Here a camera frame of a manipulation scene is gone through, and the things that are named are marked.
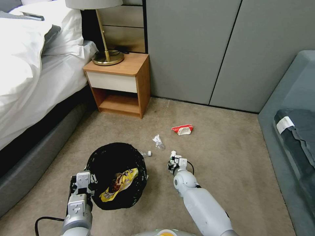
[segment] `trash bin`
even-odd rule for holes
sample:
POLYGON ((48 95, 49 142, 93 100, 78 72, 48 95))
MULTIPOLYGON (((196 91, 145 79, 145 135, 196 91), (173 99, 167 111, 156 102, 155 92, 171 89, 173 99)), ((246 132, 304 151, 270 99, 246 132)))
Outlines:
POLYGON ((98 148, 90 156, 85 170, 96 177, 92 199, 103 210, 132 207, 147 184, 144 158, 127 143, 98 148))

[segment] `floor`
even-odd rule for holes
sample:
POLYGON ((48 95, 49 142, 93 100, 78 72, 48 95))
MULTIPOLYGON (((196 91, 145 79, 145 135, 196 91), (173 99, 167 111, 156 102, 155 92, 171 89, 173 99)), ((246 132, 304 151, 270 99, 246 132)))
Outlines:
MULTIPOLYGON (((84 169, 94 150, 112 142, 151 150, 152 157, 145 158, 149 179, 132 208, 93 208, 94 236, 167 227, 201 235, 166 169, 172 150, 193 163, 199 184, 228 212, 240 236, 295 235, 257 115, 157 98, 142 120, 97 111, 86 115, 40 181, 0 219, 0 235, 34 235, 37 218, 64 217, 70 177, 84 169), (182 124, 195 126, 191 135, 171 131, 182 124), (165 150, 155 147, 156 134, 165 150)), ((60 229, 60 222, 39 224, 40 235, 57 236, 60 229)))

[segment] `black trash bag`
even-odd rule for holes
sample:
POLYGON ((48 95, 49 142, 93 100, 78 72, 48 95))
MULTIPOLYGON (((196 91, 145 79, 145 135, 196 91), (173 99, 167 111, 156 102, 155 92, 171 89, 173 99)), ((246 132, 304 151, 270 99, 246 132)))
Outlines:
POLYGON ((103 210, 132 207, 140 199, 147 184, 147 169, 143 156, 126 143, 111 143, 98 148, 90 156, 85 170, 95 174, 97 183, 92 187, 95 191, 92 199, 103 210), (100 195, 110 186, 113 176, 134 168, 138 169, 138 176, 133 179, 131 185, 120 191, 112 201, 103 202, 100 195))

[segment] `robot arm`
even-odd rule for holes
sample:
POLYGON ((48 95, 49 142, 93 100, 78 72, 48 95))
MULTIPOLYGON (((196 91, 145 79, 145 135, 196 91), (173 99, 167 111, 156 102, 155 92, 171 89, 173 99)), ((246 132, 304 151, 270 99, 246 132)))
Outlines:
POLYGON ((90 171, 80 171, 71 181, 67 216, 62 227, 63 236, 89 236, 92 228, 91 183, 97 182, 90 171))
POLYGON ((204 236, 238 236, 230 218, 214 197, 187 171, 187 159, 172 152, 168 169, 174 174, 174 187, 204 236))

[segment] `plastic bottle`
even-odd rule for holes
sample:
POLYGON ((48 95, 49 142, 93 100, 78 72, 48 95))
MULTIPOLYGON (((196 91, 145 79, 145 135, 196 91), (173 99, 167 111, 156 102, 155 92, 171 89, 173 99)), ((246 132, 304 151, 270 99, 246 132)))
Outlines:
POLYGON ((139 152, 140 152, 140 154, 141 154, 143 157, 152 156, 151 151, 147 151, 147 152, 139 151, 139 152))

